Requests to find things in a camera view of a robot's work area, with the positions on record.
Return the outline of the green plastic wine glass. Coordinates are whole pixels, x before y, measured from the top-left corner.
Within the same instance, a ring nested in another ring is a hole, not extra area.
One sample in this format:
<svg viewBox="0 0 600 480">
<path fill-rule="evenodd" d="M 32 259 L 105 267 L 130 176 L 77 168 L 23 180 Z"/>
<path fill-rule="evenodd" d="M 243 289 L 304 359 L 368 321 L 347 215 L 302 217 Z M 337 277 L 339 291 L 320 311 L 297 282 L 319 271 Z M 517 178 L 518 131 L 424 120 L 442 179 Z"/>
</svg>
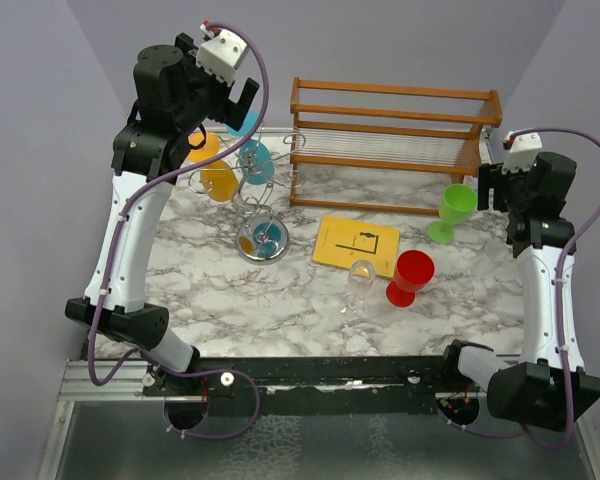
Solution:
<svg viewBox="0 0 600 480">
<path fill-rule="evenodd" d="M 451 184 L 441 197 L 439 219 L 429 224 L 427 234 L 438 244 L 449 244 L 455 237 L 455 226 L 465 222 L 477 208 L 478 195 L 464 184 Z"/>
</svg>

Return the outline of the blue plastic wine glass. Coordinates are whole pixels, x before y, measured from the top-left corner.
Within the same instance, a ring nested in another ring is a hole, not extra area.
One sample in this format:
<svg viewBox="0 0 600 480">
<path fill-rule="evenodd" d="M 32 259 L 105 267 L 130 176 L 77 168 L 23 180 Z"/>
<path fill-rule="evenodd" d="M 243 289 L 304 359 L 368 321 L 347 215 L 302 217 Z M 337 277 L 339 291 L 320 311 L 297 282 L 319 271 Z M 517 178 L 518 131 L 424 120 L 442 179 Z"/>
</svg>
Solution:
<svg viewBox="0 0 600 480">
<path fill-rule="evenodd" d="M 240 129 L 225 126 L 228 134 L 234 137 L 244 137 L 253 127 L 258 113 L 249 110 Z M 273 181 L 275 167 L 269 149 L 261 141 L 261 130 L 251 136 L 235 153 L 236 163 L 230 168 L 232 173 L 239 171 L 251 185 L 264 185 Z"/>
</svg>

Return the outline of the orange plastic wine glass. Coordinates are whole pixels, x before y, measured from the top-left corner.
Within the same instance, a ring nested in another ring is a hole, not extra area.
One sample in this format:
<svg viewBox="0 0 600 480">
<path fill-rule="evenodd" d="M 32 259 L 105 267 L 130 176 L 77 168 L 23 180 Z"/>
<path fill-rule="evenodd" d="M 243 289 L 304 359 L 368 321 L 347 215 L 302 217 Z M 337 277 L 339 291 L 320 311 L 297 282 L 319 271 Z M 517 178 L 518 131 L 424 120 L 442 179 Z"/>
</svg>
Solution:
<svg viewBox="0 0 600 480">
<path fill-rule="evenodd" d="M 197 132 L 189 136 L 189 143 L 196 146 L 191 149 L 186 161 L 193 164 L 214 157 L 220 151 L 220 139 L 214 133 Z M 234 171 L 224 160 L 217 160 L 205 167 L 191 172 L 188 178 L 189 189 L 196 194 L 206 194 L 216 202 L 232 199 L 239 186 Z"/>
</svg>

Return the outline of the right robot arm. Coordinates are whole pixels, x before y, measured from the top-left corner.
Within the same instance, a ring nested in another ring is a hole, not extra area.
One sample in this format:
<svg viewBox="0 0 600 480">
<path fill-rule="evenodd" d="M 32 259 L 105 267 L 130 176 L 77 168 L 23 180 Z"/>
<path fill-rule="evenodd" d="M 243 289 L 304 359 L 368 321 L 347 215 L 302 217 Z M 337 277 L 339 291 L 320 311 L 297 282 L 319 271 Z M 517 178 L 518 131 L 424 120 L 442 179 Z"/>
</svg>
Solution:
<svg viewBox="0 0 600 480">
<path fill-rule="evenodd" d="M 509 364 L 490 347 L 455 340 L 439 367 L 447 389 L 483 389 L 493 417 L 554 432 L 566 431 L 600 397 L 600 379 L 586 373 L 576 341 L 575 228 L 561 215 L 576 170 L 575 161 L 552 152 L 518 171 L 480 166 L 479 209 L 508 215 L 506 242 L 523 284 L 523 346 Z"/>
</svg>

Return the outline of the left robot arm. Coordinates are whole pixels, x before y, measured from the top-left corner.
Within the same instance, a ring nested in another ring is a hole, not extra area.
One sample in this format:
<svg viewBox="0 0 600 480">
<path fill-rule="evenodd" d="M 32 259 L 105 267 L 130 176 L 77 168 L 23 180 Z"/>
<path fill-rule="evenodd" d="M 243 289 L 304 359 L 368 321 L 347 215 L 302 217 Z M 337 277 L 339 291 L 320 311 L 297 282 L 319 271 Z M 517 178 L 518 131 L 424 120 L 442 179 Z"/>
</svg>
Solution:
<svg viewBox="0 0 600 480">
<path fill-rule="evenodd" d="M 235 27 L 216 22 L 201 29 L 201 44 L 181 33 L 173 44 L 137 55 L 136 99 L 113 141 L 112 200 L 99 259 L 85 292 L 65 306 L 91 341 L 102 334 L 133 346 L 167 371 L 166 382 L 182 395 L 200 385 L 199 353 L 169 327 L 168 310 L 145 297 L 157 224 L 178 177 L 204 165 L 184 164 L 205 144 L 192 144 L 190 135 L 207 119 L 238 130 L 255 96 L 269 98 L 263 74 L 247 79 L 239 100 L 230 100 L 237 69 L 259 52 Z"/>
</svg>

